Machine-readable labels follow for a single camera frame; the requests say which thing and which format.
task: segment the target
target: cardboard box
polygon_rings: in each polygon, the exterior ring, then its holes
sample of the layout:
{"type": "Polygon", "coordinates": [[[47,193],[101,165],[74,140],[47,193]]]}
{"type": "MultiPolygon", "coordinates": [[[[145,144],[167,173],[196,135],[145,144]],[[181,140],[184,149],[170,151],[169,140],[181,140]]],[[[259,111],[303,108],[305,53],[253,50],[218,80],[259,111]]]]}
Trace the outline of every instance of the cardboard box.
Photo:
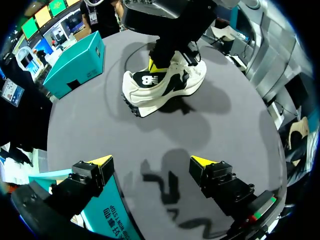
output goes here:
{"type": "Polygon", "coordinates": [[[103,72],[105,45],[98,31],[62,52],[43,85],[63,96],[103,72]]]}

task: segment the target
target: table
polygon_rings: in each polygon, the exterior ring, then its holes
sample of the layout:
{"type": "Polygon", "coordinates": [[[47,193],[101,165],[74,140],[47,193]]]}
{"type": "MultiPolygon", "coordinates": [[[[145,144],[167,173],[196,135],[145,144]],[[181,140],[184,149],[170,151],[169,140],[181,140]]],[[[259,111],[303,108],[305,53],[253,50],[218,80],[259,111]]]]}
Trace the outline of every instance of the table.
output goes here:
{"type": "Polygon", "coordinates": [[[112,154],[126,203],[146,240],[219,237],[233,220],[203,196],[188,173],[190,156],[226,161],[255,185],[257,195],[273,190],[283,197],[287,174],[280,137],[246,77],[203,40],[198,45],[207,74],[200,89],[135,117],[121,96],[123,74],[148,65],[147,43],[155,39],[126,30],[103,40],[104,72],[52,108],[48,168],[67,169],[112,154]]]}

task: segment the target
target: screen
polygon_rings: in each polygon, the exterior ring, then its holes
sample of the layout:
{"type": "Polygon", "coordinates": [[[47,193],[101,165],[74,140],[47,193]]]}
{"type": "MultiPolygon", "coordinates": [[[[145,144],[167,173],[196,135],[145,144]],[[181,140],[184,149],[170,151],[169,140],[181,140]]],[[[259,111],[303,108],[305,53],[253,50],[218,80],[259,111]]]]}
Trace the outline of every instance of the screen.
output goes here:
{"type": "Polygon", "coordinates": [[[32,57],[32,55],[29,53],[27,56],[25,56],[22,60],[21,63],[22,65],[27,68],[27,66],[29,65],[30,62],[32,62],[34,58],[32,57]]]}
{"type": "Polygon", "coordinates": [[[74,15],[71,15],[65,20],[66,25],[68,26],[70,32],[74,33],[77,31],[84,23],[82,21],[81,12],[78,11],[74,15]]]}
{"type": "Polygon", "coordinates": [[[47,6],[45,6],[40,11],[38,11],[34,16],[35,16],[36,22],[39,25],[39,28],[41,28],[51,19],[47,6]]]}
{"type": "Polygon", "coordinates": [[[30,39],[33,34],[38,31],[34,18],[30,18],[25,24],[22,25],[22,31],[25,35],[25,38],[30,39]]]}
{"type": "Polygon", "coordinates": [[[66,0],[66,3],[68,4],[68,6],[70,7],[71,5],[79,2],[80,0],[66,0]]]}
{"type": "Polygon", "coordinates": [[[43,50],[45,54],[52,54],[54,51],[52,50],[51,46],[47,42],[45,38],[43,38],[37,46],[35,46],[37,51],[43,50]]]}
{"type": "Polygon", "coordinates": [[[25,67],[27,71],[29,71],[32,75],[36,74],[39,70],[39,66],[35,63],[34,60],[29,62],[29,64],[25,67]]]}
{"type": "Polygon", "coordinates": [[[59,13],[61,13],[63,10],[66,9],[64,0],[53,0],[52,2],[49,3],[49,6],[53,16],[58,15],[59,13]]]}

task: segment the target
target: sneaker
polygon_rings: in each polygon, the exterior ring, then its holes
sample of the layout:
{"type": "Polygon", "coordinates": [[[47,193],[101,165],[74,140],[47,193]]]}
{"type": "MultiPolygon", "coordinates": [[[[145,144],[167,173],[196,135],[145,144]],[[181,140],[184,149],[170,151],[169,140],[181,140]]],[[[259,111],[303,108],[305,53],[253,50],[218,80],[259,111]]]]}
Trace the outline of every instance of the sneaker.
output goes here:
{"type": "Polygon", "coordinates": [[[137,117],[144,118],[161,108],[170,98],[194,94],[203,83],[207,67],[203,60],[197,66],[176,51],[166,72],[150,73],[148,68],[123,76],[123,100],[137,117]]]}

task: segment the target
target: monitor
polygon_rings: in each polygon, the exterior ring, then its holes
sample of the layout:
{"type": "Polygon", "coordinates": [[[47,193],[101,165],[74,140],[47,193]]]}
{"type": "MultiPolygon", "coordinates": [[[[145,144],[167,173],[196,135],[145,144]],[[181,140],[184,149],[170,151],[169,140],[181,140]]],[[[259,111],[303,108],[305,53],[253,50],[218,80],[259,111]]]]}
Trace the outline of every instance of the monitor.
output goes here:
{"type": "Polygon", "coordinates": [[[66,9],[64,0],[53,0],[49,6],[54,17],[66,9]]]}
{"type": "Polygon", "coordinates": [[[66,0],[66,3],[68,4],[68,6],[70,7],[71,5],[79,2],[80,0],[66,0]]]}
{"type": "Polygon", "coordinates": [[[43,38],[37,46],[35,46],[37,51],[43,50],[45,54],[52,54],[54,51],[52,50],[51,46],[47,42],[45,38],[43,38]]]}
{"type": "Polygon", "coordinates": [[[45,6],[40,11],[38,11],[34,16],[35,16],[36,22],[38,23],[39,28],[41,28],[51,19],[47,6],[45,6]]]}
{"type": "Polygon", "coordinates": [[[77,11],[75,14],[69,16],[65,20],[65,23],[68,26],[71,33],[74,33],[77,30],[79,30],[79,28],[84,25],[81,12],[77,11]]]}
{"type": "Polygon", "coordinates": [[[30,62],[32,62],[34,58],[32,57],[32,55],[29,53],[28,55],[26,55],[22,60],[21,63],[22,65],[27,68],[27,66],[29,65],[30,62]]]}
{"type": "Polygon", "coordinates": [[[23,24],[21,28],[27,40],[29,40],[38,31],[36,22],[33,17],[26,21],[26,23],[23,24]]]}

